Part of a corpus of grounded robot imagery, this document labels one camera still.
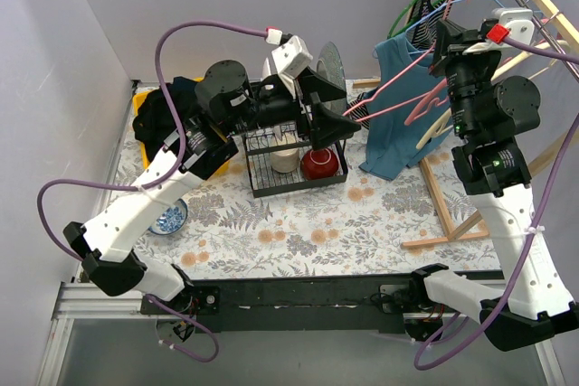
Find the teal tank top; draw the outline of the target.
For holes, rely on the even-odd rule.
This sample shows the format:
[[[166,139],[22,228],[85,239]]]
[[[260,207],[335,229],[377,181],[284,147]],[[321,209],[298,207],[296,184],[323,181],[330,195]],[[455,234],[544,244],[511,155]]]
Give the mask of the teal tank top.
[[[377,97],[372,89],[360,94],[352,102],[355,105],[364,99],[371,100],[350,113],[351,118],[360,119],[363,127],[368,129],[365,161],[359,168],[379,178],[393,180],[404,168],[418,165],[448,135],[443,133],[430,139],[421,149],[416,148],[428,128],[449,108],[449,102],[444,99],[446,90],[442,89],[437,95],[441,105],[434,105],[428,113],[406,126],[404,121],[422,99],[422,95],[440,82],[429,74],[432,56],[423,55],[402,34],[378,43],[375,52],[379,61],[381,84],[385,84],[415,59],[422,59]]]

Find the thin pink wire hanger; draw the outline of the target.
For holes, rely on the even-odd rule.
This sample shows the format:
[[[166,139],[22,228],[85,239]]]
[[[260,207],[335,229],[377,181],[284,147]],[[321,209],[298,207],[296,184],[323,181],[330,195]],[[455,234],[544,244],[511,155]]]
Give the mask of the thin pink wire hanger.
[[[451,10],[451,5],[454,3],[458,2],[457,0],[448,0],[446,3],[444,3],[442,6],[444,7],[443,9],[443,15],[442,15],[442,19],[447,18],[448,15],[450,14],[450,10]],[[429,55],[431,52],[434,51],[435,48],[435,43],[436,40],[433,41],[432,45],[426,50],[424,51],[418,58],[416,58],[415,60],[413,60],[408,66],[406,66],[404,69],[402,69],[401,71],[399,71],[396,75],[394,75],[389,81],[387,81],[386,83],[384,83],[382,86],[380,86],[374,93],[374,95],[369,98],[369,99],[364,99],[361,100],[359,102],[357,102],[354,106],[352,106],[351,108],[348,108],[344,113],[343,116],[346,117],[348,116],[350,113],[352,113],[354,110],[374,101],[378,95],[386,90],[389,86],[391,86],[392,84],[394,84],[397,80],[399,80],[400,78],[402,78],[402,76],[404,74],[406,74],[408,71],[410,71],[414,66],[418,65],[427,55]]]

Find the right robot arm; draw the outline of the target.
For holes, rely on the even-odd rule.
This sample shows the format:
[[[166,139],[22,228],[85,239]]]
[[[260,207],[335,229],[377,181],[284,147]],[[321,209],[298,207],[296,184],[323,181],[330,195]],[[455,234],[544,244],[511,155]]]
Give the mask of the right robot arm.
[[[454,168],[487,225],[506,288],[497,291],[433,264],[379,297],[382,306],[396,312],[447,306],[479,323],[504,352],[578,326],[578,305],[550,256],[533,204],[532,175],[516,140],[539,126],[540,92],[522,76],[493,78],[502,49],[529,51],[532,33],[531,25],[498,19],[472,30],[440,21],[430,68],[433,76],[447,80],[461,140],[452,151]]]

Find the thick pink hanger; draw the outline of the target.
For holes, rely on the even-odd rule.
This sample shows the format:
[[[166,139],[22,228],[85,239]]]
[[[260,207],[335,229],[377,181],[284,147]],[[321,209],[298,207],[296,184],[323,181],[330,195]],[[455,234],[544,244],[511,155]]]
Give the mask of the thick pink hanger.
[[[441,80],[434,88],[428,91],[413,108],[408,115],[404,124],[408,127],[415,120],[425,116],[432,108],[437,108],[444,105],[448,101],[447,96],[440,96],[440,94],[447,88],[447,80]]]

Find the black tank top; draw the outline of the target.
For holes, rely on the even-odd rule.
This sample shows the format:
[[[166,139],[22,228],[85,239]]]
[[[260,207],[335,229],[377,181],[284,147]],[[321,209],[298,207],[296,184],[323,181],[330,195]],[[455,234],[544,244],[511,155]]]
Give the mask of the black tank top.
[[[191,119],[198,120],[201,114],[195,94],[198,83],[198,80],[179,76],[166,85],[184,129],[191,126]],[[160,88],[147,95],[132,127],[136,140],[145,146],[149,162],[152,162],[166,139],[176,132],[176,123]]]

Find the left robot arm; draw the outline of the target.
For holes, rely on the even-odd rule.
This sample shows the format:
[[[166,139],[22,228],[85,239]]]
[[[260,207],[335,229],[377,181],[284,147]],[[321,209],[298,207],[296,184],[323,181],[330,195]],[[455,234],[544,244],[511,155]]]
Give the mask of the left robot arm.
[[[250,82],[241,63],[218,61],[189,88],[192,107],[135,182],[103,212],[63,230],[90,281],[110,297],[130,290],[150,294],[175,314],[192,304],[192,283],[174,265],[141,258],[134,249],[146,230],[185,194],[199,187],[238,152],[235,137],[292,122],[314,150],[351,137],[360,125],[327,108],[346,93],[310,67],[290,79]]]

